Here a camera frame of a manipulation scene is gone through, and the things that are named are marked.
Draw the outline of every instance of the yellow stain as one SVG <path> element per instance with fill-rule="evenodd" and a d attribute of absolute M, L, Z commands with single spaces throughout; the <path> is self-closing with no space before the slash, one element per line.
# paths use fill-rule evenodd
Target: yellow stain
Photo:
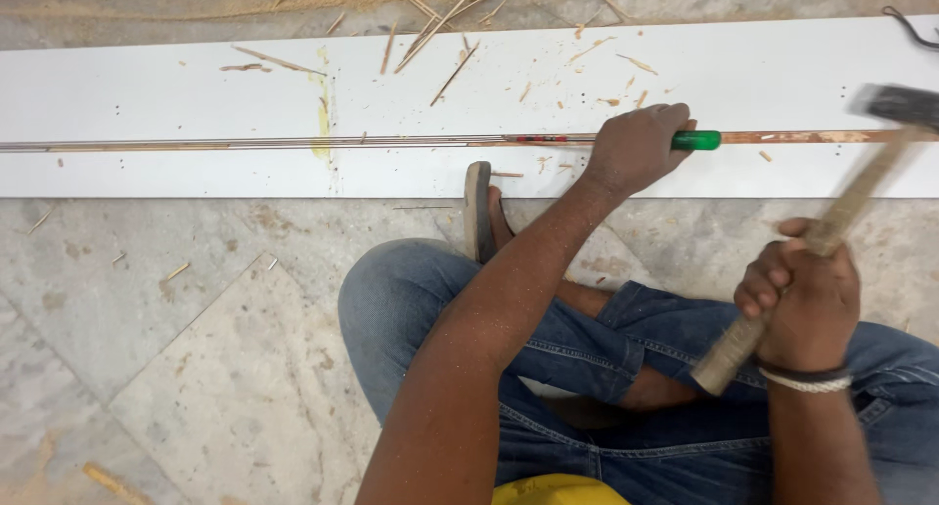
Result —
<path fill-rule="evenodd" d="M 328 63 L 326 58 L 326 48 L 321 46 L 316 50 L 316 55 L 320 56 L 323 59 L 323 63 Z M 320 91 L 324 100 L 329 101 L 330 93 L 327 88 L 326 77 L 319 74 L 306 73 L 307 79 L 310 81 L 315 81 L 319 86 Z M 320 103 L 318 109 L 316 110 L 317 119 L 319 120 L 319 137 L 329 137 L 330 136 L 330 114 L 327 107 Z M 316 158 L 319 158 L 329 166 L 333 160 L 330 157 L 330 148 L 310 148 Z"/>

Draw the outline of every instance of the hammer head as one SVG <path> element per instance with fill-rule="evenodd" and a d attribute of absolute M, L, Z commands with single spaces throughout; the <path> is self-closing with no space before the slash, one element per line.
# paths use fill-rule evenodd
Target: hammer head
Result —
<path fill-rule="evenodd" d="M 939 133 L 939 92 L 898 85 L 869 86 L 862 111 L 901 124 L 928 127 Z"/>

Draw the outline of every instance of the flip-flop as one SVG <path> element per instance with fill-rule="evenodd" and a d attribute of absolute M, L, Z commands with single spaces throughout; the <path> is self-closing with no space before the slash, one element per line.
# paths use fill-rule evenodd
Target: flip-flop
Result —
<path fill-rule="evenodd" d="M 488 195 L 491 173 L 492 166 L 484 160 L 470 164 L 463 191 L 463 235 L 466 238 L 466 254 L 482 264 L 486 264 L 496 255 L 496 241 L 492 238 L 492 226 L 489 224 Z"/>

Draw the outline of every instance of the white panel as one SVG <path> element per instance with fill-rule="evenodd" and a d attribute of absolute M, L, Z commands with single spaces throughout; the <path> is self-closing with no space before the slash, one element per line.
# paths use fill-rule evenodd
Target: white panel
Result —
<path fill-rule="evenodd" d="M 939 16 L 912 21 L 930 31 Z M 480 48 L 432 108 L 458 63 L 460 34 L 438 34 L 400 74 L 384 76 L 378 70 L 385 36 L 242 44 L 326 72 L 326 79 L 266 62 L 270 73 L 219 71 L 259 63 L 229 44 L 0 52 L 0 141 L 593 132 L 606 118 L 632 109 L 642 91 L 648 91 L 644 105 L 687 102 L 701 129 L 864 129 L 886 124 L 847 110 L 863 84 L 939 91 L 939 54 L 913 44 L 889 18 L 611 27 L 588 29 L 581 40 L 573 30 L 467 37 L 481 40 Z M 571 62 L 608 37 L 615 39 Z M 390 67 L 412 39 L 395 38 Z M 519 102 L 530 81 L 531 91 Z M 598 98 L 622 103 L 611 107 Z M 828 197 L 869 148 L 723 146 L 695 153 L 642 195 Z M 525 175 L 495 180 L 507 196 L 554 197 L 570 185 L 572 173 L 581 173 L 588 152 L 489 147 L 0 154 L 0 196 L 458 197 L 466 165 L 485 158 L 497 171 Z M 939 145 L 927 148 L 885 196 L 939 197 L 932 184 L 937 154 Z M 564 170 L 561 163 L 575 167 Z"/>

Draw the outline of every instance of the marble floor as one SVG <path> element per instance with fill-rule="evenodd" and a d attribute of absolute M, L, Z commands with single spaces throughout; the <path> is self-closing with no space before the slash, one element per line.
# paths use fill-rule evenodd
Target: marble floor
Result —
<path fill-rule="evenodd" d="M 0 0 L 0 48 L 319 36 L 346 8 L 346 31 L 424 22 L 400 0 L 288 0 L 281 13 L 259 1 Z M 616 1 L 640 22 L 875 15 L 885 1 L 939 11 L 939 0 Z M 539 2 L 508 0 L 487 28 L 557 27 L 602 6 Z M 825 204 L 631 199 L 571 272 L 730 299 L 774 222 Z M 520 230 L 548 205 L 505 208 Z M 412 206 L 435 208 L 395 209 Z M 452 199 L 3 199 L 0 218 L 0 501 L 16 505 L 123 503 L 82 473 L 89 462 L 158 505 L 352 503 L 379 427 L 339 334 L 339 286 L 383 241 L 463 243 Z M 875 201 L 851 235 L 865 319 L 939 339 L 937 238 L 939 201 Z"/>

